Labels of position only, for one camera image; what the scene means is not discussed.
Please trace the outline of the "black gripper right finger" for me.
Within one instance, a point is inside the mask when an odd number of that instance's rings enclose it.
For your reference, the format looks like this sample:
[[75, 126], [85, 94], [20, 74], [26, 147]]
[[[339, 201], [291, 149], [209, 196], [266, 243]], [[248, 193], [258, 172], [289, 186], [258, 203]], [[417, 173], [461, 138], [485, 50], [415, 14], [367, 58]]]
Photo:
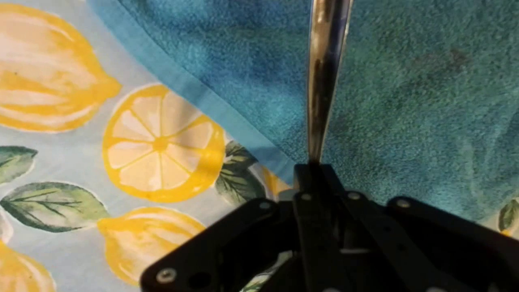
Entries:
[[326, 183], [354, 219], [355, 229], [368, 240], [372, 250], [388, 266], [386, 276], [404, 292], [454, 292], [458, 282], [441, 272], [409, 237], [404, 227], [391, 219], [381, 206], [357, 191], [346, 191], [331, 165], [323, 167]]

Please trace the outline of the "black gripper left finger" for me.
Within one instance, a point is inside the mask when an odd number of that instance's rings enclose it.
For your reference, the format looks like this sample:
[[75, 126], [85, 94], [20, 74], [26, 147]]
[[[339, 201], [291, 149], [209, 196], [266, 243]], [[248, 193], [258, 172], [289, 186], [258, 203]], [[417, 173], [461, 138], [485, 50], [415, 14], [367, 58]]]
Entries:
[[294, 211], [305, 285], [308, 292], [346, 292], [347, 284], [341, 277], [342, 258], [321, 199], [325, 188], [312, 165], [299, 164], [295, 178]]

